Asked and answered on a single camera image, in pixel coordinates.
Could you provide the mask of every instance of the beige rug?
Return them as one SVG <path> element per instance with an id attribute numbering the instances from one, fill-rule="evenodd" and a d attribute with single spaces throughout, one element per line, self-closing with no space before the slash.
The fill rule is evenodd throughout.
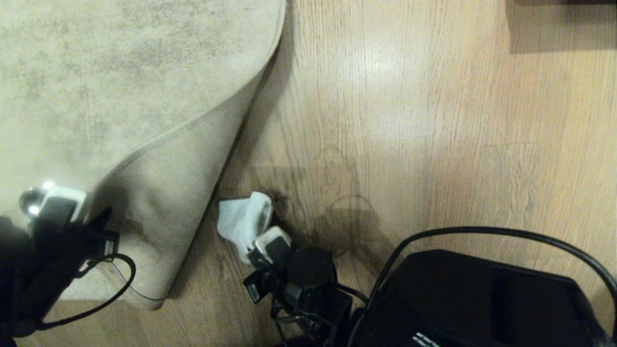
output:
<path id="1" fill-rule="evenodd" d="M 138 272 L 125 298 L 162 305 L 262 70 L 283 0 L 0 2 L 0 215 L 46 180 L 94 192 L 91 215 Z M 102 271 L 117 288 L 128 269 Z M 115 291 L 100 272 L 64 299 Z"/>

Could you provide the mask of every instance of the robotic arm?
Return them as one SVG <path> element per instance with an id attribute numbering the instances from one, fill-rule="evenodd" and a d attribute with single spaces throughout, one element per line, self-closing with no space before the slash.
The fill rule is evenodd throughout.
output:
<path id="1" fill-rule="evenodd" d="M 83 223 L 88 204 L 85 192 L 53 183 L 22 195 L 20 207 L 31 218 L 27 230 L 0 217 L 0 347 L 13 337 L 25 337 L 89 316 L 117 299 L 135 277 L 135 264 L 117 254 L 120 235 L 104 230 L 111 210 L 88 225 Z M 43 319 L 73 279 L 101 261 L 115 258 L 131 267 L 131 278 L 112 299 L 75 317 L 45 323 Z M 86 261 L 88 266 L 80 270 Z"/>

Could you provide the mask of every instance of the wooden floor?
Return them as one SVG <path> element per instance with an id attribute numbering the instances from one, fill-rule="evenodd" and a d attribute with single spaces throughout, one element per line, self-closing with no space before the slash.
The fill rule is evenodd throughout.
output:
<path id="1" fill-rule="evenodd" d="M 332 250 L 340 281 L 365 293 L 400 240 L 452 225 L 552 235 L 615 274 L 617 9 L 556 3 L 291 1 L 217 199 L 271 194 L 295 237 Z M 161 310 L 116 303 L 19 345 L 276 344 L 216 214 Z M 410 250 L 426 248 L 573 277 L 611 324 L 606 289 L 563 252 L 490 236 Z M 49 319 L 95 304 L 61 302 Z"/>

